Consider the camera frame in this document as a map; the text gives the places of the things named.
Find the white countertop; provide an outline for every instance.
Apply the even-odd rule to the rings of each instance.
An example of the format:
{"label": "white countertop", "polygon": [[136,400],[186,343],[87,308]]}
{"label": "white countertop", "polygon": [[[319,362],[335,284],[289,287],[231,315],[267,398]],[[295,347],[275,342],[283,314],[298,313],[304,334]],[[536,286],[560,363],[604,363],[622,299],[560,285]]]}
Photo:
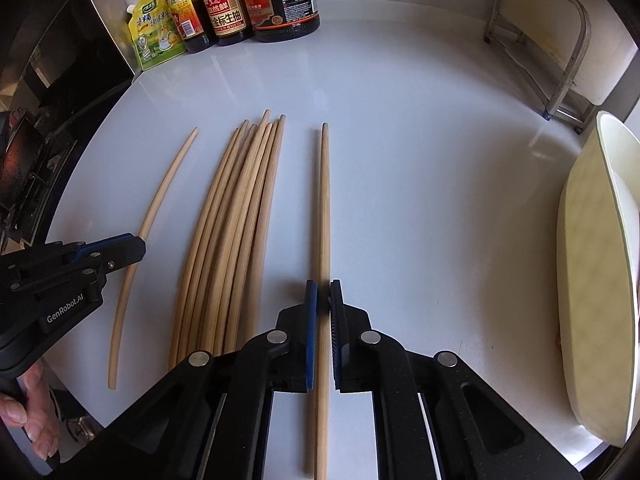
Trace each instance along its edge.
{"label": "white countertop", "polygon": [[[417,6],[380,2],[386,19],[405,23],[327,19],[365,16],[353,11],[363,5],[326,4],[321,28],[300,40],[213,47],[137,79],[82,156],[49,240],[137,233],[175,153],[194,126],[201,133],[147,239],[118,389],[108,390],[106,369],[122,272],[47,360],[103,424],[162,377],[182,263],[212,174],[233,129],[270,108],[286,114],[287,127],[260,329],[302,302],[310,277],[315,150],[326,121],[331,274],[345,302],[411,351],[459,354],[577,463],[600,441],[575,420],[555,343],[556,213],[580,140],[542,119],[517,73],[482,42],[479,22],[421,21],[433,30],[411,23]],[[304,405],[276,395],[265,479],[303,478]],[[332,395],[329,458],[332,479],[376,478],[369,395]]]}

